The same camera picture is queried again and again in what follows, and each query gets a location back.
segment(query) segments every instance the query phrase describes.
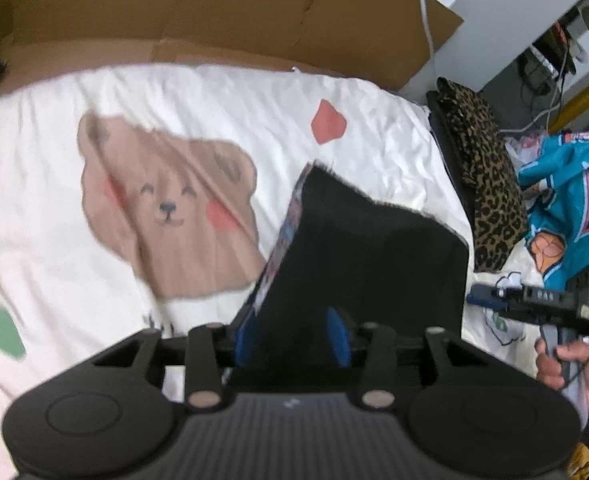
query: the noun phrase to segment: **round black cover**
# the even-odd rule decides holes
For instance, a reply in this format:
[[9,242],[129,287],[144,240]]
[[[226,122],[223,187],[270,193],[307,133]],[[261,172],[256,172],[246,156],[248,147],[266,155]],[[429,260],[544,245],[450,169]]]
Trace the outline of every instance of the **round black cover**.
[[416,443],[432,458],[482,478],[543,474],[563,465],[579,417],[559,393],[531,387],[433,385],[409,410]]
[[169,436],[172,404],[149,384],[44,384],[3,419],[12,457],[33,474],[84,478],[145,460]]

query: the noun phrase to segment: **white cable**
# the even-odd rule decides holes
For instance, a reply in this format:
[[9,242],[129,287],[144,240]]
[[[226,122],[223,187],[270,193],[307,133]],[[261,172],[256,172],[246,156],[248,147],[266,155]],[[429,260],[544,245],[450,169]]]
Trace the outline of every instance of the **white cable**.
[[419,9],[421,10],[421,22],[423,23],[423,31],[428,40],[428,50],[430,51],[430,62],[432,64],[432,70],[435,72],[435,78],[433,79],[433,86],[437,84],[437,60],[435,59],[435,42],[432,40],[432,34],[430,33],[430,23],[428,23],[428,7],[426,6],[426,0],[419,0]]
[[[563,54],[563,61],[561,62],[561,69],[559,70],[559,79],[561,81],[563,78],[563,71],[566,69],[566,60],[568,59],[568,52],[570,50],[570,45],[566,45],[566,52]],[[550,107],[548,108],[548,117],[545,118],[545,130],[548,131],[548,127],[550,126],[550,113],[552,112],[553,103],[555,102],[555,97],[557,97],[557,90],[559,89],[559,85],[555,84],[555,91],[553,92],[553,98],[550,99]],[[559,104],[561,104],[561,99],[563,99],[563,95],[559,96]]]
[[[566,65],[566,56],[567,55],[568,55],[568,49],[566,49],[566,54],[563,56],[563,63],[561,64],[561,72],[559,72],[559,74],[563,73],[563,70]],[[555,93],[553,94],[553,100],[550,101],[551,105],[553,104],[553,102],[555,102],[555,96],[557,95],[557,90],[558,90],[558,87],[557,87],[557,85],[555,85]],[[544,115],[548,114],[548,120],[549,120],[550,113],[554,112],[557,108],[559,108],[559,106],[561,106],[561,98],[559,99],[559,102],[555,106],[551,106],[550,108],[548,108],[548,110],[543,110],[542,112],[540,112],[539,115],[537,115],[537,117],[535,117],[531,122],[526,124],[526,126],[524,126],[523,128],[520,128],[518,130],[499,130],[499,131],[502,134],[522,134],[526,130],[528,130],[530,127],[532,127]],[[545,126],[546,130],[548,130],[548,120],[546,120],[546,126]]]

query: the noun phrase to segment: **white bed sheet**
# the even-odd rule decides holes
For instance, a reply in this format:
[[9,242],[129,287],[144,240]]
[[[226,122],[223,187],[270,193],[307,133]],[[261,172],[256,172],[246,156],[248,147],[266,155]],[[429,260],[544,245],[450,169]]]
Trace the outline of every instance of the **white bed sheet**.
[[[345,117],[347,129],[340,139],[320,145],[311,119],[321,100]],[[81,207],[84,160],[77,144],[79,120],[89,110],[123,116],[148,130],[241,146],[257,168],[251,204],[265,257],[297,177],[315,159],[376,200],[437,218],[472,246],[426,109],[368,82],[153,65],[36,84],[0,99],[0,312],[9,315],[24,348],[18,357],[0,351],[0,420],[15,396],[149,320],[165,327],[172,322],[178,332],[229,322],[248,293],[157,301],[128,264],[95,240]],[[520,257],[517,266],[527,270]],[[471,257],[469,284],[484,279],[473,274],[472,265]],[[480,313],[466,307],[463,336],[501,355]],[[521,368],[530,360],[530,354],[502,357]],[[166,386],[169,395],[179,394],[178,381]],[[13,472],[0,437],[0,479]]]

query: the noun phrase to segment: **brown bear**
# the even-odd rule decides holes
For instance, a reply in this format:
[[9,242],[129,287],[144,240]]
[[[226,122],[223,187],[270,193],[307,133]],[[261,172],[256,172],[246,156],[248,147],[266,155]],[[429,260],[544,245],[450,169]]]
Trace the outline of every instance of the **brown bear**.
[[158,298],[200,298],[257,279],[265,264],[250,206],[257,171],[239,146],[92,113],[78,142],[92,232]]

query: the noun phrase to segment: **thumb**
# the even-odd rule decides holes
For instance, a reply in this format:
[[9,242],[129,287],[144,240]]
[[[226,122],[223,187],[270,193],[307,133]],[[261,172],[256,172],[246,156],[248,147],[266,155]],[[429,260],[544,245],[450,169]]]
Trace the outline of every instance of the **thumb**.
[[584,364],[589,359],[589,344],[573,341],[568,345],[560,345],[557,347],[557,357],[564,361],[578,361]]

